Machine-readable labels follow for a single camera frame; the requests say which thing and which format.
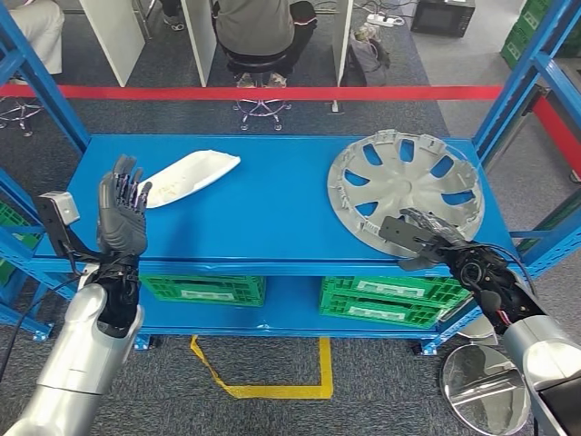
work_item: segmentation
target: power strip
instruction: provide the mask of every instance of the power strip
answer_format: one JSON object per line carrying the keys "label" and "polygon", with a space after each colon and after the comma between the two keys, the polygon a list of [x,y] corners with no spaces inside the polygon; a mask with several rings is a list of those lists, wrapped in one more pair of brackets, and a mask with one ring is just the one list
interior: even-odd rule
{"label": "power strip", "polygon": [[399,16],[369,14],[367,23],[371,25],[383,25],[383,27],[393,27],[394,25],[404,25],[406,22]]}

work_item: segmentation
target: shoe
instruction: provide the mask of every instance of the shoe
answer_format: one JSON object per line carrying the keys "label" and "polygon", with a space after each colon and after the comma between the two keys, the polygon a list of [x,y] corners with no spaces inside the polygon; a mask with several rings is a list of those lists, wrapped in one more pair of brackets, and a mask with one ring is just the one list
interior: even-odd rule
{"label": "shoe", "polygon": [[164,14],[164,23],[171,27],[174,32],[181,32],[186,28],[186,25],[180,16],[168,16]]}
{"label": "shoe", "polygon": [[287,78],[278,73],[271,73],[271,78],[266,84],[267,88],[286,88]]}
{"label": "shoe", "polygon": [[252,79],[252,76],[249,73],[242,74],[242,76],[236,83],[237,88],[256,88],[257,85]]}

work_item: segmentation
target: green plastic crate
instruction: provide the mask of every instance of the green plastic crate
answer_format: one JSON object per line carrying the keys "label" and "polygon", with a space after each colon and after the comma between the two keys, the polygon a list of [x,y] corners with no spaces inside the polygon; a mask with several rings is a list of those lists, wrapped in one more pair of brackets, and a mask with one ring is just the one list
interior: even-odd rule
{"label": "green plastic crate", "polygon": [[503,50],[500,51],[504,60],[512,69],[516,65],[528,45],[530,38],[527,37],[522,28],[515,25],[510,31]]}
{"label": "green plastic crate", "polygon": [[527,21],[540,24],[551,6],[552,0],[530,0],[521,11],[521,16],[525,16]]}
{"label": "green plastic crate", "polygon": [[[0,225],[30,225],[30,223],[14,211],[11,206],[0,202]],[[12,235],[29,248],[34,248],[34,246],[41,239],[39,235],[32,233],[13,233]],[[16,270],[16,268],[11,263],[8,263],[5,259],[0,259],[0,285],[7,284],[14,270]]]}
{"label": "green plastic crate", "polygon": [[421,304],[446,311],[470,295],[460,282],[447,277],[325,277],[321,293]]}
{"label": "green plastic crate", "polygon": [[386,303],[356,294],[323,294],[319,311],[323,315],[389,322],[428,329],[442,314],[442,309],[421,304]]}
{"label": "green plastic crate", "polygon": [[159,300],[214,302],[262,306],[264,277],[205,275],[140,275],[140,280]]}

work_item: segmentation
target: white partition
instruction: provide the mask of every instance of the white partition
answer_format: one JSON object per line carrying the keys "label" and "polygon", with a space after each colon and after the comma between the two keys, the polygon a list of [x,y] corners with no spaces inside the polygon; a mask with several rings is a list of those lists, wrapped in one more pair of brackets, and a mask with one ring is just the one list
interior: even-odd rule
{"label": "white partition", "polygon": [[345,70],[346,48],[349,44],[349,30],[351,27],[351,15],[354,0],[337,0],[337,14],[333,27],[333,60],[337,85],[341,83]]}
{"label": "white partition", "polygon": [[212,27],[210,1],[182,0],[182,7],[200,82],[202,86],[207,86],[216,51],[216,35]]}
{"label": "white partition", "polygon": [[146,44],[131,0],[79,0],[117,81],[125,86]]}

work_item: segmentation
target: black microwave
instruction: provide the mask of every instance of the black microwave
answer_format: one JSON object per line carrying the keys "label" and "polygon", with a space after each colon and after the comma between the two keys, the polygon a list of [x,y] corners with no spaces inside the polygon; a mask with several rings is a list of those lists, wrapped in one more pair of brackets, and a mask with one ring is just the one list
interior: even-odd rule
{"label": "black microwave", "polygon": [[420,0],[412,31],[461,38],[475,9],[475,0]]}

